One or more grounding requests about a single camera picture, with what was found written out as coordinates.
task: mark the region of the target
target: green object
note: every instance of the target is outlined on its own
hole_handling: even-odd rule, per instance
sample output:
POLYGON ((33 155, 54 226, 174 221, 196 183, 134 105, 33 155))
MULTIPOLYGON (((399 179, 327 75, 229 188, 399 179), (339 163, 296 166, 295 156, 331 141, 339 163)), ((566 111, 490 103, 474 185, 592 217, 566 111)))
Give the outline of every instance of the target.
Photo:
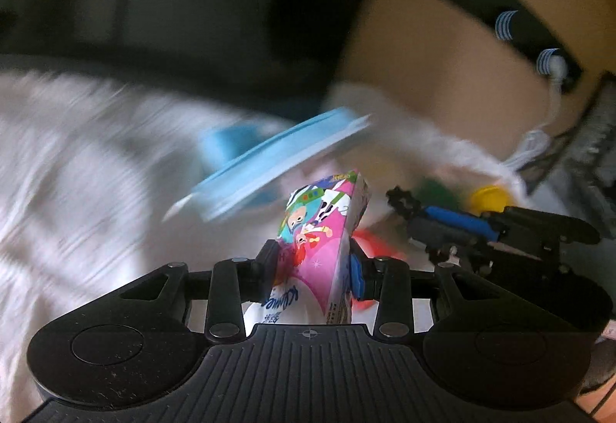
POLYGON ((415 189, 413 196, 424 206, 437 206, 460 211, 463 205, 462 199, 457 193, 433 178, 424 178, 415 189))

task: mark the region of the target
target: white cloth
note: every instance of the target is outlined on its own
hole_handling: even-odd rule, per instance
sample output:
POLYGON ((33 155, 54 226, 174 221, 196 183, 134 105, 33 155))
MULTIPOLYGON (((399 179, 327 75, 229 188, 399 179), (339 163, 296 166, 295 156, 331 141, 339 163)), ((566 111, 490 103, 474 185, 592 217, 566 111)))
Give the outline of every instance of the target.
POLYGON ((246 119, 287 127, 111 80, 0 74, 0 421, 41 403, 26 350, 45 323, 166 262, 207 269, 275 237, 284 204, 220 225, 191 210, 161 224, 202 179, 198 132, 246 119))

